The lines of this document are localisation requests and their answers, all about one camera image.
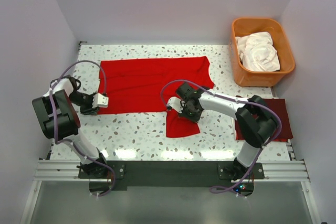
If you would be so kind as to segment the bright red t shirt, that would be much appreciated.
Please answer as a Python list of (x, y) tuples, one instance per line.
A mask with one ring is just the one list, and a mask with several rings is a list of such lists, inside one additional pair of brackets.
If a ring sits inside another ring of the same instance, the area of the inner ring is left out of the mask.
[(188, 80), (213, 88), (207, 57), (106, 60), (99, 72), (100, 93), (109, 98), (107, 108), (98, 113), (122, 114), (164, 112), (164, 104)]

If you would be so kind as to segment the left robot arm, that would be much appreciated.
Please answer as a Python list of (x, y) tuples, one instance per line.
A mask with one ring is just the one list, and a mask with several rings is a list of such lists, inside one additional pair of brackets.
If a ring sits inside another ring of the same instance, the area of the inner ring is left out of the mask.
[(44, 136), (53, 139), (56, 145), (69, 147), (80, 158), (80, 170), (103, 178), (108, 174), (109, 165), (81, 131), (74, 105), (82, 115), (97, 115), (100, 108), (108, 107), (109, 98), (104, 92), (82, 93), (80, 87), (81, 82), (70, 75), (53, 80), (48, 92), (33, 99), (32, 105)]

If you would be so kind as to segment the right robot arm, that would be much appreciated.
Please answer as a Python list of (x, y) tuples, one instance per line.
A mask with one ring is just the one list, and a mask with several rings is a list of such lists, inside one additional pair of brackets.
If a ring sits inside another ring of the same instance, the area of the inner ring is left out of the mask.
[(258, 153), (281, 127), (281, 120), (257, 95), (238, 98), (216, 93), (212, 89), (193, 88), (185, 82), (169, 98), (167, 105), (179, 116), (199, 122), (204, 110), (215, 111), (236, 120), (245, 141), (234, 161), (224, 170), (233, 180), (246, 178), (253, 171)]

